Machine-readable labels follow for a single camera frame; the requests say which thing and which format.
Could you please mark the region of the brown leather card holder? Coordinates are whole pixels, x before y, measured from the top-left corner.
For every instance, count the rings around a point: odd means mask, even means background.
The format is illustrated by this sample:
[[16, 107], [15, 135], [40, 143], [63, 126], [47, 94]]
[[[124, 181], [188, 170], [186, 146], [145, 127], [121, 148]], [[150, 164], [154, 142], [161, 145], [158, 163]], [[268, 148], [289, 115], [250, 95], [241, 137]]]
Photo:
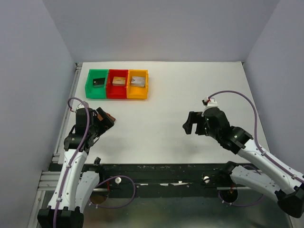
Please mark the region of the brown leather card holder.
[[111, 116], [109, 113], [100, 114], [100, 118], [101, 118], [101, 121], [103, 121], [103, 122], [109, 121], [109, 122], [114, 123], [116, 121], [116, 119], [113, 116]]

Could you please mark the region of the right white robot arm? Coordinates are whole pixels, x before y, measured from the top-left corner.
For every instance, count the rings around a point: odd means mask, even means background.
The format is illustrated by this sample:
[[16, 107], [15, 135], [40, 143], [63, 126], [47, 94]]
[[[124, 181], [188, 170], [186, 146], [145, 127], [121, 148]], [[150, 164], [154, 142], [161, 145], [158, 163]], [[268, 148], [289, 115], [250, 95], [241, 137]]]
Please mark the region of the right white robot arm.
[[224, 186], [232, 183], [247, 186], [275, 201], [289, 216], [300, 218], [304, 213], [304, 175], [287, 166], [256, 144], [253, 136], [244, 129], [231, 126], [223, 111], [212, 107], [203, 112], [189, 112], [183, 124], [186, 134], [191, 134], [196, 124], [197, 135], [216, 140], [221, 147], [251, 162], [262, 171], [256, 174], [240, 165], [229, 163], [228, 170], [219, 173]]

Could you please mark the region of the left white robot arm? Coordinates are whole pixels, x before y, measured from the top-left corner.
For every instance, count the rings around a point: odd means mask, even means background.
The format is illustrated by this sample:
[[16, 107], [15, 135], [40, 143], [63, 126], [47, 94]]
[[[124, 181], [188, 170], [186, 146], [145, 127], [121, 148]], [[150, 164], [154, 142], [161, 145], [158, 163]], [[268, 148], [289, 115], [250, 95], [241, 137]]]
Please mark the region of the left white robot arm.
[[105, 175], [98, 169], [83, 171], [90, 148], [113, 127], [115, 119], [102, 108], [76, 110], [76, 123], [64, 139], [64, 160], [57, 186], [46, 209], [38, 212], [43, 228], [81, 228], [84, 209], [94, 187], [102, 187]]

